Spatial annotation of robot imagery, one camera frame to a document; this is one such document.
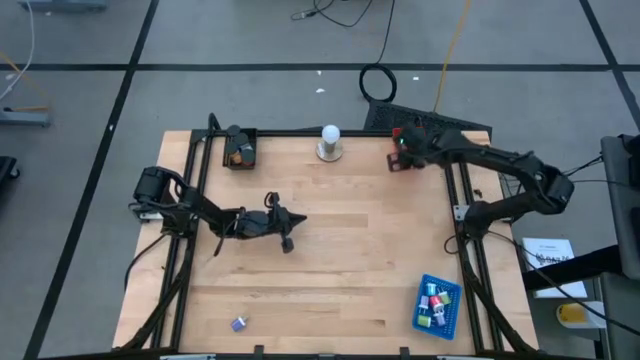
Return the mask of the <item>brass lamp with white bulb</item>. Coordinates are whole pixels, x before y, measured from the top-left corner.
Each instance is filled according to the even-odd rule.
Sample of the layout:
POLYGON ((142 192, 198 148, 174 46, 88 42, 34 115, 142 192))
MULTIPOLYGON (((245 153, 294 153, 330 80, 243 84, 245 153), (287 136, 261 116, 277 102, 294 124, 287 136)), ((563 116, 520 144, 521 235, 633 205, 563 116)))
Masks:
POLYGON ((325 162, 335 162, 343 155, 341 132, 335 125, 326 125, 321 131, 321 140, 316 146, 317 157, 325 162))

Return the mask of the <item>orange sand hourglass black caps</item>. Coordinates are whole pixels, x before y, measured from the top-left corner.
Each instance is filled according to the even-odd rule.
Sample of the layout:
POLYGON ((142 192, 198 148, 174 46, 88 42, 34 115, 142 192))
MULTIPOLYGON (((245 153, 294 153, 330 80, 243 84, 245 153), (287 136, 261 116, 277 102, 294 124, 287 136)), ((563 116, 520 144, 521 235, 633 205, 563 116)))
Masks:
POLYGON ((241 147, 235 142, 230 141, 225 145, 226 166, 240 166, 242 164, 241 147))

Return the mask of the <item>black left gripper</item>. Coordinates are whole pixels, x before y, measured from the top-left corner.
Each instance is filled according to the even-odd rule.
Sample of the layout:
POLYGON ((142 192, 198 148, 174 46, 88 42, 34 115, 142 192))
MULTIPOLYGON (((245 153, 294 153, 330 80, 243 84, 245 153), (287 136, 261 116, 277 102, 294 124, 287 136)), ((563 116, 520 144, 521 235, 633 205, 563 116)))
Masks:
POLYGON ((306 219, 306 215, 289 212, 279 205, 274 205, 267 212, 249 211, 241 207, 234 237, 239 240, 249 240, 274 234, 282 236, 284 232, 291 232, 306 219))

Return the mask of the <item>black plastic basket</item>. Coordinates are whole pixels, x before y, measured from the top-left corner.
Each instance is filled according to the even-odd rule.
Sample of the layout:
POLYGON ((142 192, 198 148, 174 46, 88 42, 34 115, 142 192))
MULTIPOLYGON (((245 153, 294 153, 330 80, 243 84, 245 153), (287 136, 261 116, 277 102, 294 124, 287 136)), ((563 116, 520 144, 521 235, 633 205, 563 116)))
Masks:
POLYGON ((257 130, 231 125, 226 129, 223 166, 231 170, 251 170, 257 159, 257 130))

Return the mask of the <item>black diagonal frame brace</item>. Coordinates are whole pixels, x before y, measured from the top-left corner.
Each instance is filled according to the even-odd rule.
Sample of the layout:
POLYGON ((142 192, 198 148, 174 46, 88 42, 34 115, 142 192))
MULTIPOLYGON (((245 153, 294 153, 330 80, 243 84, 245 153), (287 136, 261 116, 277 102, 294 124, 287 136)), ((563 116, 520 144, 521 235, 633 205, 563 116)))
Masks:
POLYGON ((536 349, 531 347, 522 339, 502 314, 500 309, 496 306, 488 292, 483 288, 482 283, 473 271, 470 261, 463 260, 461 262, 461 269, 465 281, 470 285, 472 291, 480 299, 480 302, 484 305, 489 318, 496 323, 497 328, 505 336, 511 347, 516 352, 535 353, 536 349))
POLYGON ((134 336, 127 343, 119 347, 120 350, 140 349, 144 345, 152 334, 154 328, 160 322, 160 318, 166 313, 166 310, 173 301, 173 298, 179 291, 186 287, 185 283, 191 272, 193 256, 194 243, 188 242, 180 270, 168 288, 167 293, 160 298, 159 303, 134 336))

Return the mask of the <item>black caster base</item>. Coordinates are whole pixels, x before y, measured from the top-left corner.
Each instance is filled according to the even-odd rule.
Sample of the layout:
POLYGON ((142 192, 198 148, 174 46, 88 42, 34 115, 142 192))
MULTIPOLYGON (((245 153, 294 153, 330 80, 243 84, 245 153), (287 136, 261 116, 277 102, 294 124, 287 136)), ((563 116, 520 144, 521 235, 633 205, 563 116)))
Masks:
POLYGON ((0 182, 19 178, 21 172, 17 160, 9 156, 0 156, 0 182))

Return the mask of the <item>blue plastic basket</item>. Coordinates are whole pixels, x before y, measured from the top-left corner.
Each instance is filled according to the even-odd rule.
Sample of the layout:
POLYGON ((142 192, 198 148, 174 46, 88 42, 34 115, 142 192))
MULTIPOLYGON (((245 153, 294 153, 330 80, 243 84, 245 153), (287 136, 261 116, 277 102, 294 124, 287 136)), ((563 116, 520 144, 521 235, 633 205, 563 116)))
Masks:
POLYGON ((423 333, 452 341, 455 338, 455 334, 456 334, 456 326, 457 326, 458 313, 459 313, 459 308, 461 303, 461 295, 462 295, 462 288, 457 283, 449 282, 449 281, 431 276, 429 274, 423 274, 419 284, 419 289, 418 289, 416 302, 413 310, 413 316, 412 316, 413 328, 423 333), (437 286, 436 295, 438 295, 441 292, 447 292, 451 298, 451 303, 448 305, 444 305, 444 307, 441 308, 445 311, 446 324, 444 326, 437 325, 436 320, 433 317, 434 310, 431 308, 430 303, 429 303, 429 310, 426 314, 419 313, 418 305, 419 305, 420 297, 422 295, 427 295, 426 294, 427 283, 434 283, 437 286), (429 316, 431 318, 431 326, 429 328, 420 327, 417 324, 418 315, 429 316))

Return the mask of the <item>black capped hourglass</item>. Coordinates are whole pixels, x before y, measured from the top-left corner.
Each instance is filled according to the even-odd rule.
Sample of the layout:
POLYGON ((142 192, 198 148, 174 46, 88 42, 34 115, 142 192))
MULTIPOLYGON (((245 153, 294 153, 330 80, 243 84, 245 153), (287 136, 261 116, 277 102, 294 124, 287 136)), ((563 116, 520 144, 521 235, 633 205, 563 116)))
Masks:
POLYGON ((243 146, 249 142, 249 136, 244 132, 244 130, 238 125, 231 125, 226 129, 226 134, 228 140, 237 144, 238 146, 243 146))

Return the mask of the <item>grey metal cart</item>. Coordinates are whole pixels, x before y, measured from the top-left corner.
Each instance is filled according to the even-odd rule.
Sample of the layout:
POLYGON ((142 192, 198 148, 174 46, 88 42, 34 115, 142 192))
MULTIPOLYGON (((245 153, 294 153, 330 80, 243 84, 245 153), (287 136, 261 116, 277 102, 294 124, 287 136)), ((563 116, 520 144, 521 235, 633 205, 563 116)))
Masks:
POLYGON ((638 331, 608 328, 610 360, 640 360, 640 135, 601 139, 621 270, 600 284, 607 314, 638 331))

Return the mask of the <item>black slanted bar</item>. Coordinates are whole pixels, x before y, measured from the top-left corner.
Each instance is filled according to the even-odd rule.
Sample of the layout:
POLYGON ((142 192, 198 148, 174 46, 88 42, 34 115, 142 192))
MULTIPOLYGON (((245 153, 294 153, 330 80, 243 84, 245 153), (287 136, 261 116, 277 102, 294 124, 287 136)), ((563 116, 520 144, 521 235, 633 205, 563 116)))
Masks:
POLYGON ((522 274, 525 289, 542 290, 603 273, 623 275, 619 246, 613 245, 556 264, 533 268, 522 274))

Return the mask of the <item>red plastic basket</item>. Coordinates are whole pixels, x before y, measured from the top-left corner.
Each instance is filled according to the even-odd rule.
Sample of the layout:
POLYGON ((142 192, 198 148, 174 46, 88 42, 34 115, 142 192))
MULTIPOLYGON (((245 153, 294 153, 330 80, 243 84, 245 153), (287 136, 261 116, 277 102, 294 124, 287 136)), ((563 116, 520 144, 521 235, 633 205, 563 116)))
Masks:
POLYGON ((405 171, 412 168, 422 169, 426 166, 423 146, 426 134, 421 127, 402 127, 392 130, 394 152, 388 154, 387 165, 391 172, 405 171))

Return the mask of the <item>grey floor base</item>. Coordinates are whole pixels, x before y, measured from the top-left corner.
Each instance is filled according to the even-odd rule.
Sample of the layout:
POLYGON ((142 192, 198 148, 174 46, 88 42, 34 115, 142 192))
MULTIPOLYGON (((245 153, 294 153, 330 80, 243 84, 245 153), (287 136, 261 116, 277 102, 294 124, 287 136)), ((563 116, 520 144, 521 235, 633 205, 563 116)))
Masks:
POLYGON ((0 109, 0 125, 49 127, 51 124, 47 112, 17 110, 9 107, 0 109))
POLYGON ((86 13, 107 9, 106 0, 17 0, 25 10, 34 12, 86 13))

